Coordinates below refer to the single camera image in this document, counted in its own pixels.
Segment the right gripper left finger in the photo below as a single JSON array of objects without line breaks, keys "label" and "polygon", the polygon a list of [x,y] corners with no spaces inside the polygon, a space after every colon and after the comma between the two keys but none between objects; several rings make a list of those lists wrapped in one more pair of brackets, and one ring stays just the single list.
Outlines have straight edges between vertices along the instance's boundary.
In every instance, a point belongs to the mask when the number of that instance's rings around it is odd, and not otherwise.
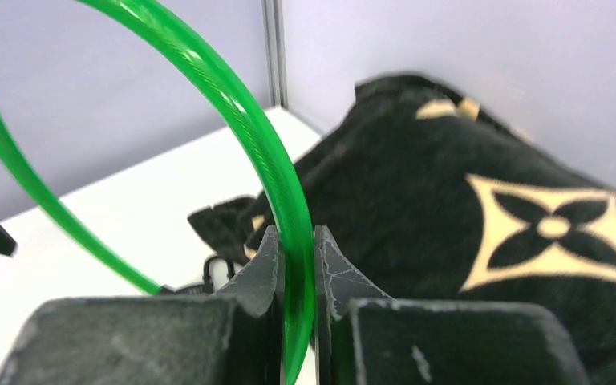
[{"label": "right gripper left finger", "polygon": [[0,384],[282,384],[283,257],[269,227],[258,255],[214,294],[46,302]]}]

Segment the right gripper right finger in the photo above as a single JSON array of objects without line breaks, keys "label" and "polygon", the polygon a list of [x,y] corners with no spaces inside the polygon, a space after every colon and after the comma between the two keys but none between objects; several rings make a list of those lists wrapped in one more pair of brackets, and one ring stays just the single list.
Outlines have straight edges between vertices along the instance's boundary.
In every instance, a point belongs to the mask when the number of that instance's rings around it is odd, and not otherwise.
[{"label": "right gripper right finger", "polygon": [[315,231],[320,384],[586,384],[571,337],[518,302],[395,299]]}]

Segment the green cable lock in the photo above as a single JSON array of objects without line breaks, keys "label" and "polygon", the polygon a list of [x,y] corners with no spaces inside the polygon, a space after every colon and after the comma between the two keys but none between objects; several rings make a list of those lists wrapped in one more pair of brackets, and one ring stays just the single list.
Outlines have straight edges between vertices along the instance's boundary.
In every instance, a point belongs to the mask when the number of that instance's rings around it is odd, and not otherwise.
[{"label": "green cable lock", "polygon": [[[282,358],[284,381],[297,381],[306,357],[316,294],[312,221],[294,165],[266,114],[225,60],[191,27],[157,1],[92,1],[90,7],[158,50],[217,109],[249,157],[265,190],[286,255]],[[60,229],[108,269],[147,294],[150,278],[118,257],[43,183],[0,114],[0,161]]]}]

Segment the black padlock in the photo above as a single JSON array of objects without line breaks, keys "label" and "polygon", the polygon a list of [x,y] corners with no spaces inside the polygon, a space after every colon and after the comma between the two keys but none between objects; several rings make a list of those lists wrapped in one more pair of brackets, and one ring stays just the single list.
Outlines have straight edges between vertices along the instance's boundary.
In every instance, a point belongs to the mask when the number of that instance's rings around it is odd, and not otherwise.
[{"label": "black padlock", "polygon": [[223,261],[226,264],[227,278],[232,279],[235,275],[235,266],[231,261],[225,260],[223,257],[213,255],[208,257],[203,265],[202,281],[188,286],[183,286],[179,289],[173,289],[169,286],[161,286],[159,295],[166,294],[187,294],[187,295],[210,295],[215,292],[213,284],[212,264],[217,261]]}]

